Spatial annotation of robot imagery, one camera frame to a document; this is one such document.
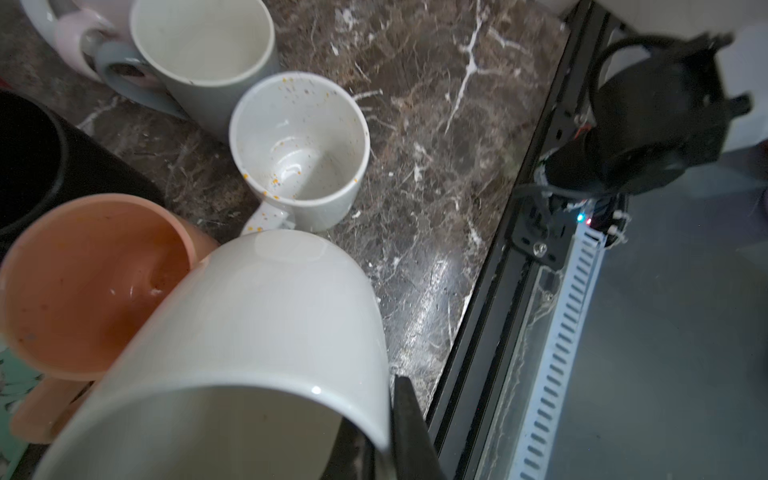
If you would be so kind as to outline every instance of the black mug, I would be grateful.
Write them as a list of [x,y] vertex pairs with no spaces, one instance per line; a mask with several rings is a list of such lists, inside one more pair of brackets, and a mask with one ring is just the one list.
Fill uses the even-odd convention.
[[106,193],[163,205],[144,175],[37,101],[0,88],[0,260],[45,212]]

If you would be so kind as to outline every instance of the metal bracket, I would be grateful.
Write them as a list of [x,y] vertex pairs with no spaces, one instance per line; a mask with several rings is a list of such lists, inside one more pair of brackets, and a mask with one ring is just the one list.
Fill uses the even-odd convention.
[[512,228],[512,245],[537,262],[560,270],[565,265],[571,238],[576,232],[579,210],[550,214],[548,200],[538,194],[521,203]]

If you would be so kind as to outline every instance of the white ceramic mug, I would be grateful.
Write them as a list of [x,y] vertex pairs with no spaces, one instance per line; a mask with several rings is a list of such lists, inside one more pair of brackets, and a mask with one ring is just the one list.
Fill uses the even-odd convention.
[[355,200],[371,148],[366,119],[343,88],[290,71],[265,78],[240,99],[230,149],[262,200],[243,228],[252,233],[336,225]]
[[309,233],[246,235],[157,308],[35,479],[317,479],[342,415],[388,455],[389,414],[364,272]]
[[[104,82],[138,103],[189,116],[225,142],[245,90],[280,70],[275,26],[261,0],[137,0],[130,24],[136,48],[110,41],[96,53]],[[113,65],[149,69],[173,98],[126,81]]]
[[76,72],[101,82],[85,59],[85,54],[92,56],[98,47],[86,34],[100,31],[130,41],[128,13],[133,0],[74,0],[74,3],[79,10],[59,16],[49,0],[21,0],[32,25],[61,59]]

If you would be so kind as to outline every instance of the pink mug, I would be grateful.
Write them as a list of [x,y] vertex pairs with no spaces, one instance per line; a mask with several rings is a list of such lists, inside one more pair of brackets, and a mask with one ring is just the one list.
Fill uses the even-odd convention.
[[46,377],[11,420],[50,443],[134,334],[218,243],[149,200],[100,194],[62,204],[16,239],[0,266],[0,328]]

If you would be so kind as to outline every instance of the marble countertop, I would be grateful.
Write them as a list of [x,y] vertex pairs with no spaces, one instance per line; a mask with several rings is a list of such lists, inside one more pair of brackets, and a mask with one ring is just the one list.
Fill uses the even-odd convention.
[[[371,159],[321,233],[371,279],[393,373],[425,412],[568,33],[534,2],[265,0],[286,70],[324,75],[366,115]],[[69,70],[17,2],[0,4],[0,78],[146,174],[220,242],[257,207],[228,147]]]

